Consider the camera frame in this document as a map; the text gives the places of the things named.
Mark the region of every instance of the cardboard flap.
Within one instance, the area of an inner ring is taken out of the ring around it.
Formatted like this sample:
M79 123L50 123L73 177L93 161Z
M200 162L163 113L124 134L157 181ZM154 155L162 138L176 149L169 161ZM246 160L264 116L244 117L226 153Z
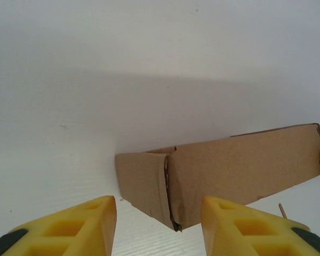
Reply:
M319 154L318 124L177 146L168 168L174 221L198 224L204 195L245 205L312 179Z
M122 197L173 229L165 175L167 154L119 154L115 165Z

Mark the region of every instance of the wooden stick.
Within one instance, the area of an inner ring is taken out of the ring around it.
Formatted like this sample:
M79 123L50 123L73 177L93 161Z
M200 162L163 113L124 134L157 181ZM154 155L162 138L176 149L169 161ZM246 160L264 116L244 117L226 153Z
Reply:
M279 209L280 209L280 211L281 211L282 216L283 216L285 219L287 219L287 215L286 215L286 213L285 213L285 211L284 211L284 209L283 209L282 204L279 203L279 204L278 204L278 207L279 207Z

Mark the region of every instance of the torn cardboard edge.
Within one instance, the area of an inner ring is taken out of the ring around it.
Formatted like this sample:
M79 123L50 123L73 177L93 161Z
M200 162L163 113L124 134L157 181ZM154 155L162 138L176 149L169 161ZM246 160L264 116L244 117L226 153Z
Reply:
M318 124L305 125L317 125L317 131L320 138L320 126ZM237 135L234 137L279 131L305 125L288 126L267 131ZM144 153L118 154L115 158L115 164L122 197L129 201L134 207L157 219L171 229L174 229L175 231L182 231L181 223L175 220L173 203L171 203L171 189L176 190L176 187L170 186L171 180L175 179L175 177L172 177L169 174L169 157L171 157L171 155L176 151L177 146L173 146L150 150Z

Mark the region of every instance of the white wall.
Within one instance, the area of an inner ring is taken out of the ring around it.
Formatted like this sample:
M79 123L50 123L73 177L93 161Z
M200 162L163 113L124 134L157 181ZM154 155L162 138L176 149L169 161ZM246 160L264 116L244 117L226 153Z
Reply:
M0 1L0 233L118 195L115 152L309 122L320 1Z

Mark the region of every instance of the cardboard box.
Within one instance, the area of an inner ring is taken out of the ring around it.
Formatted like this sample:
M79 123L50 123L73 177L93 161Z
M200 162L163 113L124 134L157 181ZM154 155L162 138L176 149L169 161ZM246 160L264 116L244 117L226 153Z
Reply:
M200 223L201 200L249 204L320 175L320 127L290 126L118 154L122 197L174 230Z

